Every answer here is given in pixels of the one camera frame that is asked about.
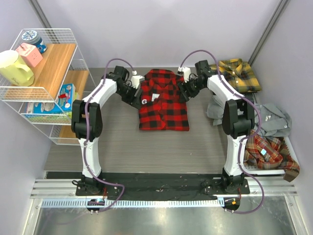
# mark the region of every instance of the checkered shirt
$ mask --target checkered shirt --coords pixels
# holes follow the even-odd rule
[[[292,159],[283,138],[256,135],[246,142],[245,164],[259,169],[284,169],[285,180],[292,181],[298,176],[300,166]]]
[[[210,65],[210,68],[217,71],[215,64]],[[248,62],[242,59],[224,60],[219,62],[219,69],[226,81],[239,93],[261,90],[258,79]]]
[[[169,70],[154,69],[141,83],[140,130],[189,131],[186,103],[179,102],[177,83],[183,77]]]

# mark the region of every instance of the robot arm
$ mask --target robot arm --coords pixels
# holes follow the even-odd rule
[[[99,89],[96,94],[94,94],[95,92],[93,91],[83,100],[75,100],[73,102],[71,129],[78,138],[82,154],[84,151],[84,144],[87,145],[86,159],[90,169],[98,178],[102,179],[102,170],[98,154],[98,140],[103,127],[101,108],[111,95],[117,93],[121,96],[122,101],[140,109],[142,89],[139,89],[138,87],[140,82],[144,80],[144,77],[136,74],[136,71],[133,71],[131,79],[127,80],[126,76],[129,75],[129,72],[124,67],[116,66],[114,72],[106,75],[105,83],[103,84],[103,80],[101,80],[100,84],[95,88],[94,91]],[[92,99],[88,106],[90,126],[89,141],[85,143],[87,137],[86,118],[84,116],[85,105],[90,98]],[[103,186],[89,173],[84,160],[82,179],[79,184],[90,186],[90,188],[95,188],[99,191],[103,188]]]
[[[225,134],[227,134],[228,145],[222,183],[225,191],[231,192],[232,188],[237,190],[238,186],[244,182],[244,174],[238,164],[238,152],[240,142],[250,134],[251,129],[254,127],[254,110],[246,101],[234,95],[239,93],[226,82],[224,76],[221,76],[224,81],[222,82],[218,75],[213,75],[213,71],[210,70],[206,60],[199,61],[195,64],[195,67],[198,75],[195,79],[190,79],[191,70],[189,68],[179,68],[179,73],[184,77],[184,82],[179,84],[180,100],[188,101],[189,97],[195,97],[201,89],[208,88],[224,103],[222,126]],[[244,113],[238,115],[238,109]],[[242,145],[245,149],[246,140],[243,140]],[[244,153],[244,151],[241,151],[241,164],[243,164]]]

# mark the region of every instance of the shirt tag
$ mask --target shirt tag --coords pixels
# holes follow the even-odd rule
[[[266,154],[266,150],[265,149],[262,149],[261,150],[261,154],[264,156]]]
[[[160,96],[160,94],[152,94],[152,102],[157,99]]]
[[[270,120],[271,117],[272,117],[272,115],[267,115],[267,116],[265,117],[265,121]]]

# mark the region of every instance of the yellow mug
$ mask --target yellow mug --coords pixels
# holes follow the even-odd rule
[[[15,50],[0,53],[0,73],[17,86],[28,87],[34,82],[33,71]]]

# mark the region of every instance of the gray floor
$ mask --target gray floor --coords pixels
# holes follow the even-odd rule
[[[241,200],[240,210],[255,208],[260,197]],[[267,197],[249,215],[222,208],[117,209],[98,215],[86,209],[42,209],[36,235],[295,235],[284,197]]]
[[[149,70],[137,69],[141,75]],[[104,72],[103,69],[90,71],[96,82]],[[86,90],[92,90],[90,83]],[[138,110],[123,103],[117,94],[110,97],[102,108],[99,159],[103,171],[221,173],[227,138],[222,127],[213,126],[206,116],[211,96],[205,89],[187,103],[189,132],[139,131]],[[45,170],[81,171],[80,147],[52,144]]]

